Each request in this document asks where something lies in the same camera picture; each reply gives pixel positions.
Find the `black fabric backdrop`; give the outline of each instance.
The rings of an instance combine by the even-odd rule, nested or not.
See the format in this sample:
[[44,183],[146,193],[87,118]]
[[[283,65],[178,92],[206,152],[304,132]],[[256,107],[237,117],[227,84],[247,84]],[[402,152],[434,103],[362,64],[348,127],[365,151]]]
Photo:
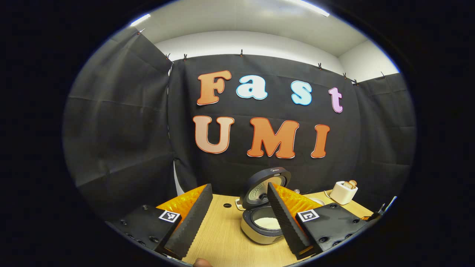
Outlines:
[[[224,92],[215,95],[212,105],[197,105],[201,74],[228,70]],[[267,97],[244,99],[236,94],[239,79],[258,75],[266,81]],[[312,87],[312,102],[296,105],[290,84],[300,80]],[[214,193],[239,195],[245,181],[255,172],[284,167],[292,173],[288,185],[301,193],[333,188],[335,182],[354,179],[359,190],[354,200],[376,210],[397,195],[405,181],[415,144],[414,118],[409,95],[400,74],[352,85],[349,79],[301,62],[255,55],[214,55],[176,60],[170,75],[168,119],[175,153],[178,181],[184,191],[205,183],[213,184]],[[332,108],[328,90],[336,87],[342,94],[338,114]],[[210,143],[219,142],[216,118],[229,116],[231,125],[228,149],[220,154],[206,153],[194,140],[192,118],[206,115]],[[253,117],[268,118],[276,133],[285,120],[297,121],[292,159],[275,156],[247,156],[253,139]],[[326,156],[314,159],[315,125],[330,127]]]
[[122,30],[94,53],[64,114],[69,171],[105,220],[176,196],[166,117],[171,61],[137,33]]

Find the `wooden table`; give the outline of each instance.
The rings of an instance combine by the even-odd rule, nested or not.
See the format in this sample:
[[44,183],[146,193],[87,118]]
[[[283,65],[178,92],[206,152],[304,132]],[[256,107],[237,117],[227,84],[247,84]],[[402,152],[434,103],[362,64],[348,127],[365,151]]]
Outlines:
[[[323,192],[305,196],[321,199],[325,204],[334,202]],[[286,266],[297,262],[285,239],[271,245],[260,245],[242,232],[240,224],[243,211],[238,210],[235,203],[238,198],[213,194],[209,210],[182,261],[193,264],[200,257],[208,260],[213,267]],[[225,203],[232,207],[225,208]],[[343,207],[359,218],[373,214],[354,201]]]

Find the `fluorescent light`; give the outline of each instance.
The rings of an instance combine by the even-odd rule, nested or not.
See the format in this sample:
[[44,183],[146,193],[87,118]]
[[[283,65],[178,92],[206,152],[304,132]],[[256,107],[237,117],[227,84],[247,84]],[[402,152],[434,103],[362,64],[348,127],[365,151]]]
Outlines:
[[305,1],[302,1],[302,0],[287,0],[287,1],[292,2],[292,3],[295,3],[295,4],[297,4],[297,5],[301,5],[301,6],[303,6],[303,7],[306,7],[306,8],[308,8],[308,9],[310,9],[310,10],[313,10],[313,11],[319,13],[319,14],[324,15],[325,17],[328,17],[328,16],[330,15],[327,11],[325,11],[325,10],[323,10],[323,9],[321,9],[321,8],[318,8],[318,7],[316,7],[316,6],[312,5],[312,4],[309,4],[309,3],[305,2]]
[[146,20],[146,19],[148,19],[148,18],[150,18],[150,14],[147,14],[147,15],[141,17],[140,19],[138,19],[138,20],[132,22],[132,24],[131,24],[130,26],[135,26],[135,25],[139,24],[140,22],[142,22],[142,21],[144,21],[144,20]]

